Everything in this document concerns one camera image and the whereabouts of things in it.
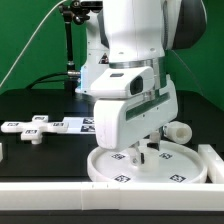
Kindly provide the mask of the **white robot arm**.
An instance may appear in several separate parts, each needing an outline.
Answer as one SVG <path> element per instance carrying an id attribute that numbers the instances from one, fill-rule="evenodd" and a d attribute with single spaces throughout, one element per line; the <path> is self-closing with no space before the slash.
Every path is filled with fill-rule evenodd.
<path id="1" fill-rule="evenodd" d="M 164 70 L 167 50 L 192 47 L 207 25 L 202 0 L 81 0 L 87 22 L 87 61 L 78 91 L 96 99 L 96 139 L 104 150 L 131 150 L 145 162 L 139 140 L 177 115 L 174 83 Z"/>

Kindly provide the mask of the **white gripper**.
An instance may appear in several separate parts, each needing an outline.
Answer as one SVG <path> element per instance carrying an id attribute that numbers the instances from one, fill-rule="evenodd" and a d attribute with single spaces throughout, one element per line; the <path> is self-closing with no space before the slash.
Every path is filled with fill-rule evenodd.
<path id="1" fill-rule="evenodd" d="M 151 101 L 142 101 L 142 95 L 128 100 L 98 100 L 94 106 L 98 145 L 107 150 L 123 150 L 132 145 L 129 148 L 131 163 L 143 165 L 145 158 L 138 141 L 150 134 L 147 146 L 158 150 L 161 134 L 155 130 L 178 113 L 176 90 L 169 76 L 167 85 L 159 93 L 160 96 Z"/>

